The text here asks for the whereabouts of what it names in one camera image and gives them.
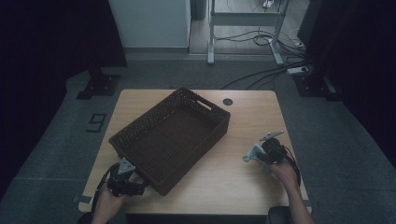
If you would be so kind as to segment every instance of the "wooden table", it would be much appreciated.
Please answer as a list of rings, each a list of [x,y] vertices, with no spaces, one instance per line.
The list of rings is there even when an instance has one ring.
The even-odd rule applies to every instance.
[[[108,139],[168,96],[171,90],[125,90],[114,109],[83,196],[93,197],[106,170],[120,159]],[[147,187],[143,196],[128,198],[122,211],[133,214],[266,215],[288,205],[283,186],[257,161],[242,158],[269,132],[293,151],[276,95],[272,91],[194,91],[231,113],[228,132],[166,195]],[[223,100],[233,100],[225,105]],[[304,181],[301,191],[308,200]],[[91,211],[80,203],[79,210]]]

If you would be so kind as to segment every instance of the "metal stand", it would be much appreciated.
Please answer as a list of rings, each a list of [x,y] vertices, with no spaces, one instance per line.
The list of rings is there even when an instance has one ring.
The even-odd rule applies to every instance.
[[[270,48],[273,52],[277,65],[283,65],[283,60],[276,48],[279,38],[280,29],[283,20],[285,20],[286,10],[288,9],[289,0],[286,0],[282,8],[278,12],[255,12],[255,13],[239,13],[239,12],[215,12],[215,0],[212,0],[212,8],[210,11],[210,37],[207,44],[207,63],[215,63],[214,49],[214,28],[215,25],[220,26],[275,26],[274,37],[270,39]]]

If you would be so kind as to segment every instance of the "white power strip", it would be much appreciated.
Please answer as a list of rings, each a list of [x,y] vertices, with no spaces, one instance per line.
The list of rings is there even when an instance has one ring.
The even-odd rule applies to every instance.
[[[308,72],[309,72],[309,70],[305,66],[288,69],[288,74],[289,75],[299,75],[299,74],[305,74],[305,73],[308,73]]]

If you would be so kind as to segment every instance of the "black curtain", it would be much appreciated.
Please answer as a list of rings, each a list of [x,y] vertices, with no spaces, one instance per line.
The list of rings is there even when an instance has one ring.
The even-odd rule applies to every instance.
[[[312,83],[321,83],[328,75],[346,107],[396,167],[396,3],[310,2],[312,6],[320,2],[312,34],[302,34],[310,37]]]
[[[66,80],[111,66],[127,65],[107,0],[0,3],[1,196],[62,103]]]

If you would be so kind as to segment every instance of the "human hand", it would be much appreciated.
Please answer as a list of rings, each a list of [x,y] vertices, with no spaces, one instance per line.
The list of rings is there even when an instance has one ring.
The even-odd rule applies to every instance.
[[[280,162],[275,164],[267,163],[267,166],[270,168],[274,177],[282,182],[285,188],[296,185],[298,186],[297,174],[288,160],[282,159]]]
[[[127,195],[121,195],[120,197],[114,196],[107,184],[104,184],[99,193],[92,224],[107,223],[120,211],[126,197]]]

